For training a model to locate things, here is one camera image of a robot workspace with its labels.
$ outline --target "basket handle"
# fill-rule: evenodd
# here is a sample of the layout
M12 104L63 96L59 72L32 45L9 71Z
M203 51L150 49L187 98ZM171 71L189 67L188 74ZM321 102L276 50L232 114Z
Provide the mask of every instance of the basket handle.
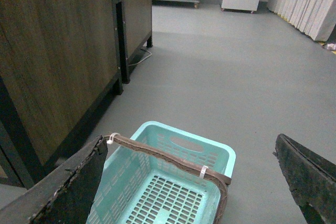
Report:
M105 138L105 140L108 140L108 139L110 139L110 136L105 136L104 138ZM146 153L150 156L154 156L156 158L162 159L162 160L164 160L164 161L166 161L170 164L175 165L178 169L183 170L183 171L185 171L187 173L190 173L192 175L199 176L200 173L203 172L202 171L203 167L201 165L194 164L194 163L189 162L185 159L181 159L181 158L176 157L172 154L163 152L163 151L161 151L157 148L153 148L149 145L131 140L127 137L124 137L124 136L121 136L121 135L115 135L115 136L113 136L113 140L114 140L114 142L116 142L116 143L118 143L118 144L120 144L120 145L122 145L126 148L129 148L133 151L143 152L143 153ZM227 177L223 174L220 174L218 172L215 172L214 170L207 169L205 171L204 179L214 183L220 191L219 204L218 204L217 211L216 211L216 216L215 216L215 219L214 219L214 222L213 222L213 224L219 224L220 220L223 217L224 210L225 210L226 203L227 203L227 187L226 187L226 185L231 184L231 178L229 178L229 177Z

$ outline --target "plastic basket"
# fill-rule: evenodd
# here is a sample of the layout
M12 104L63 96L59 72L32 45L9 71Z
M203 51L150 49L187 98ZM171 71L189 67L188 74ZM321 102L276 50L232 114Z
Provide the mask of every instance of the plastic basket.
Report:
M225 144L158 122L131 137L232 176L236 154ZM105 162L88 224L211 224L220 193L211 182L120 146Z

